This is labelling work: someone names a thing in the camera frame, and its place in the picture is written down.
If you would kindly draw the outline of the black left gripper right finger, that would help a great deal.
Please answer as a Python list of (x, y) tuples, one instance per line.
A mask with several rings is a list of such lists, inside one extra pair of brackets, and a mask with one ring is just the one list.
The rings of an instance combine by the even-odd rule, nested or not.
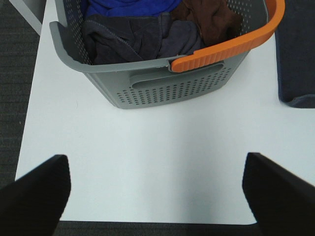
[(248, 153), (242, 189), (265, 236), (315, 234), (315, 187), (271, 159)]

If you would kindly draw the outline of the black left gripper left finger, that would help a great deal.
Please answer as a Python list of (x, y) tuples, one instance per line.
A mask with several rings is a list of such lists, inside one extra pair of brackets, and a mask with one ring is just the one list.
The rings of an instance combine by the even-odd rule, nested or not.
[(0, 234), (53, 235), (70, 191), (68, 158), (54, 155), (0, 190)]

